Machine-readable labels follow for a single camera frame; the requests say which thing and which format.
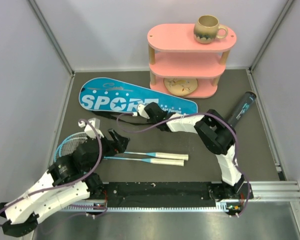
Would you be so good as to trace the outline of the blue sport racket bag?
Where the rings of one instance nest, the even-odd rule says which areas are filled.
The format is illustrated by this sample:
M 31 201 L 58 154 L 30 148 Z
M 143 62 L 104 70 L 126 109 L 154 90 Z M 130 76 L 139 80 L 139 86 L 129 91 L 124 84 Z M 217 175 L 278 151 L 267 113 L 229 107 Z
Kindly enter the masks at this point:
M 108 77 L 97 77 L 87 81 L 81 87 L 78 101 L 88 111 L 133 113 L 140 104 L 157 103 L 161 109 L 168 112 L 198 112 L 198 105 L 194 101 Z

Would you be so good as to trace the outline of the black shuttlecock tube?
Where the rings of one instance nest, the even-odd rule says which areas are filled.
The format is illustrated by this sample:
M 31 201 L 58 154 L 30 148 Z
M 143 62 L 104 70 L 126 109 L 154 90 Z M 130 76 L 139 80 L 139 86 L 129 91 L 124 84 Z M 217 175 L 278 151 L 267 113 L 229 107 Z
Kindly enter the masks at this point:
M 226 118 L 227 123 L 234 128 L 256 99 L 257 95 L 254 92 L 245 92 Z

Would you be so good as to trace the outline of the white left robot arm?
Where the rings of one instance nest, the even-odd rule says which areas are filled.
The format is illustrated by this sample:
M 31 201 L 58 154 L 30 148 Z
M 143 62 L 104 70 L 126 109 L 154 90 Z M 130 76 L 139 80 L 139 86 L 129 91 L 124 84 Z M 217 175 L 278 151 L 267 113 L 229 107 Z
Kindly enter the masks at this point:
M 23 237 L 59 210 L 104 196 L 104 183 L 95 170 L 104 157 L 124 153 L 130 141 L 114 129 L 108 133 L 111 139 L 99 130 L 74 133 L 64 139 L 40 179 L 17 199 L 0 203 L 4 235 Z

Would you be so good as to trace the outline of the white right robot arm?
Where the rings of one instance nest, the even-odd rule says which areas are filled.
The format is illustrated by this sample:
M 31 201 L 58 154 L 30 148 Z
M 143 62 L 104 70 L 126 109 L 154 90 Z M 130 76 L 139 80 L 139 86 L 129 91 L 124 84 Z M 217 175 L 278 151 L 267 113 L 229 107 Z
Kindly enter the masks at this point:
M 210 109 L 207 113 L 179 114 L 164 111 L 155 102 L 139 104 L 137 112 L 151 124 L 164 132 L 185 132 L 197 134 L 205 147 L 216 155 L 221 169 L 223 192 L 235 198 L 242 191 L 244 176 L 238 170 L 236 157 L 235 126 L 247 112 L 248 104 L 234 108 L 229 118 L 222 118 Z

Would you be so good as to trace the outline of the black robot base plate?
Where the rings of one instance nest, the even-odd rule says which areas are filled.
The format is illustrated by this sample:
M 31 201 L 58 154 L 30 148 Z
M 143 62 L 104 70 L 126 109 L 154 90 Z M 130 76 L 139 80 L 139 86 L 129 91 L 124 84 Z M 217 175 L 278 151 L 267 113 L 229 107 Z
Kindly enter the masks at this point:
M 222 184 L 211 182 L 110 182 L 104 187 L 113 208 L 214 207 L 227 197 Z

